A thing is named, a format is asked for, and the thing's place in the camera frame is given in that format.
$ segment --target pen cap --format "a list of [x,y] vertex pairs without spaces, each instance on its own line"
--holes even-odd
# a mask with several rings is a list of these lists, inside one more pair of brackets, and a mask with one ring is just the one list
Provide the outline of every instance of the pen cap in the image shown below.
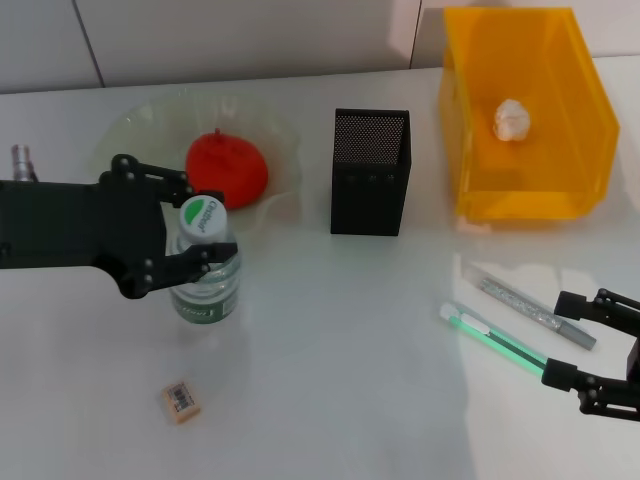
[[586,348],[587,350],[591,350],[596,344],[595,338],[571,323],[570,320],[563,321],[562,325],[560,325],[560,328],[556,330],[556,332],[562,335],[567,340],[571,340],[572,342],[577,343],[582,348]]

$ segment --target orange plastic box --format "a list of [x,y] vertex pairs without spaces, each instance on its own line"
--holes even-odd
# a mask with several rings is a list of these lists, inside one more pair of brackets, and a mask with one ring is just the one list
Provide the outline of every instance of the orange plastic box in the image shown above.
[[[619,125],[569,8],[447,8],[440,116],[456,197],[471,221],[573,219],[607,192]],[[528,110],[502,142],[506,99]]]

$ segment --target pen holder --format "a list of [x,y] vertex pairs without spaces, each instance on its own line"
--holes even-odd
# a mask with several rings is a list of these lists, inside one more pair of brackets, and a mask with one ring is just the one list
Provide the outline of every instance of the pen holder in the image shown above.
[[408,111],[337,109],[331,233],[397,236],[410,171]]

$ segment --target white table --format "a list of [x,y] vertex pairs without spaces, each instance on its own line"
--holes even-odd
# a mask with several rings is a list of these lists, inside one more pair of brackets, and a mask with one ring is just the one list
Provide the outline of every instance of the white table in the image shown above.
[[[599,343],[582,351],[460,278],[471,261],[547,304],[598,286],[640,297],[640,57],[597,65],[622,125],[607,200],[572,224],[491,233],[456,233],[451,218],[438,69],[212,84],[297,126],[299,201],[281,199],[259,239],[240,238],[242,305],[208,336],[166,292],[129,301],[98,270],[0,271],[0,476],[638,478],[640,425],[581,415],[574,393],[436,315],[455,297],[550,356],[624,376],[631,338],[586,324]],[[86,159],[110,123],[173,88],[0,97],[0,177],[20,142],[42,180],[94,181]],[[411,111],[398,238],[329,234],[336,107]],[[203,410],[174,426],[159,394],[180,378]]]

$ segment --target bottle label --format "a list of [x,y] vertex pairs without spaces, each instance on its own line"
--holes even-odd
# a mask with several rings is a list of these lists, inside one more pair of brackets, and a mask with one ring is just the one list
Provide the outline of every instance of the bottle label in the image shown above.
[[208,305],[189,302],[174,293],[171,294],[171,299],[176,311],[186,321],[198,325],[207,325],[219,322],[235,309],[238,303],[238,289],[235,289],[224,300]]

